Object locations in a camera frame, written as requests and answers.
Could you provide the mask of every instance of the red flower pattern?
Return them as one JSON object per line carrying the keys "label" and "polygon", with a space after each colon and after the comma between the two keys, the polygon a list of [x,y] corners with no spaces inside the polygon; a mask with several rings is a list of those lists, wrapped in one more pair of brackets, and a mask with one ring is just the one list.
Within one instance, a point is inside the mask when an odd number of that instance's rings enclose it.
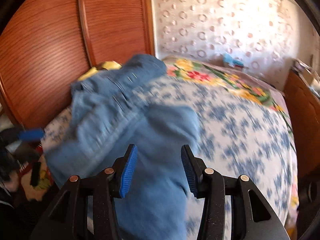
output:
{"label": "red flower pattern", "polygon": [[210,81],[210,76],[208,74],[203,74],[198,71],[190,71],[188,72],[188,76],[200,81]]}

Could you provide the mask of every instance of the wardrobe door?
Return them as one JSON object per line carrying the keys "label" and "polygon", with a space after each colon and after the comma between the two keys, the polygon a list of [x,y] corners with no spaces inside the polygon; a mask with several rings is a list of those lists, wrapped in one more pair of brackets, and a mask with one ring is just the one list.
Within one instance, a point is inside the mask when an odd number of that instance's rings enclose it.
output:
{"label": "wardrobe door", "polygon": [[154,54],[151,0],[79,0],[79,9],[92,65]]}
{"label": "wardrobe door", "polygon": [[77,0],[25,0],[0,36],[0,99],[12,122],[45,127],[89,69]]}

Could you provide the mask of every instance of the floral bedspread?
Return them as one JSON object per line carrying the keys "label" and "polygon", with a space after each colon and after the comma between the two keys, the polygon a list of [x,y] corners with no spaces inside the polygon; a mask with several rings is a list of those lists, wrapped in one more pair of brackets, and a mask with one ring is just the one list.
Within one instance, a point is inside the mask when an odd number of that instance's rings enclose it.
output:
{"label": "floral bedspread", "polygon": [[254,103],[276,111],[283,118],[290,138],[293,161],[292,196],[286,221],[286,229],[290,232],[296,224],[298,215],[298,171],[291,121],[282,95],[265,82],[238,70],[222,68],[184,58],[176,58],[174,56],[169,56],[163,61],[167,65],[168,76],[202,85],[223,87],[232,95],[246,98]]}
{"label": "floral bedspread", "polygon": [[[149,102],[192,107],[201,122],[199,157],[207,167],[231,177],[247,174],[290,228],[298,205],[297,163],[282,96],[243,73],[183,59],[169,60],[172,64],[164,62],[168,75],[174,77],[162,77],[137,93]],[[60,143],[70,120],[67,108],[46,127],[44,152]],[[188,239],[196,239],[203,203],[193,196],[188,198]],[[230,230],[231,202],[227,198],[226,240]]]}

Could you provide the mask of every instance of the blue object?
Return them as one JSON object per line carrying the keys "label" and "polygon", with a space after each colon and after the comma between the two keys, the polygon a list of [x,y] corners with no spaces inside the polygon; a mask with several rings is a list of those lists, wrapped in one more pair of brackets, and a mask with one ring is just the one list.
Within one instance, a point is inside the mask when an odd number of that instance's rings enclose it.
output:
{"label": "blue object", "polygon": [[21,141],[30,142],[30,141],[40,141],[44,136],[44,131],[41,128],[30,129],[22,131],[18,134],[18,138]]}
{"label": "blue object", "polygon": [[89,177],[110,167],[135,144],[139,150],[131,187],[125,198],[115,199],[115,206],[121,230],[138,239],[186,238],[189,186],[180,152],[188,144],[197,153],[198,116],[190,107],[147,104],[133,93],[165,73],[162,61],[136,55],[119,70],[73,84],[69,130],[62,144],[45,154],[61,187],[71,175]]}
{"label": "blue object", "polygon": [[131,149],[129,158],[127,160],[127,163],[125,164],[125,167],[123,169],[122,175],[121,175],[121,186],[119,189],[119,195],[124,198],[125,195],[127,195],[131,181],[132,181],[132,176],[134,173],[134,168],[137,163],[137,157],[138,157],[138,149],[134,145]]}
{"label": "blue object", "polygon": [[188,158],[188,154],[184,147],[181,148],[181,160],[182,160],[184,171],[186,173],[190,191],[191,193],[193,193],[193,195],[196,196],[198,194],[197,177],[193,171],[192,164]]}
{"label": "blue object", "polygon": [[227,63],[231,67],[234,67],[235,65],[244,67],[243,62],[241,62],[240,60],[237,60],[237,59],[233,59],[233,57],[228,53],[225,53],[223,55],[223,63]]}

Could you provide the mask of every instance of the wall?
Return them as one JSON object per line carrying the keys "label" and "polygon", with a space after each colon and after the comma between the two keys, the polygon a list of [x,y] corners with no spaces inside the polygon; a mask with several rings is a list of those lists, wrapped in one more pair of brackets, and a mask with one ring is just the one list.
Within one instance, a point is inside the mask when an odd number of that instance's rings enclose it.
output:
{"label": "wall", "polygon": [[316,34],[292,0],[153,0],[156,55],[221,65],[224,53],[283,89],[298,57],[309,64]]}

